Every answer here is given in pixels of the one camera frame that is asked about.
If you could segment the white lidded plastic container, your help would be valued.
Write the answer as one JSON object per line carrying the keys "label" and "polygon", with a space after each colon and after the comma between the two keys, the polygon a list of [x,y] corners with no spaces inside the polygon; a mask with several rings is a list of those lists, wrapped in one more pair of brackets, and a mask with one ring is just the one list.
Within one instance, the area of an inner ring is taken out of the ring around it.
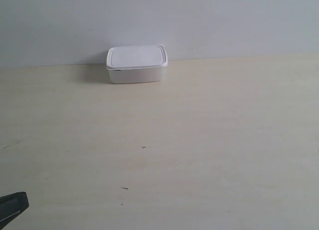
{"label": "white lidded plastic container", "polygon": [[162,81],[167,65],[167,53],[161,45],[113,47],[106,56],[109,78],[115,84]]}

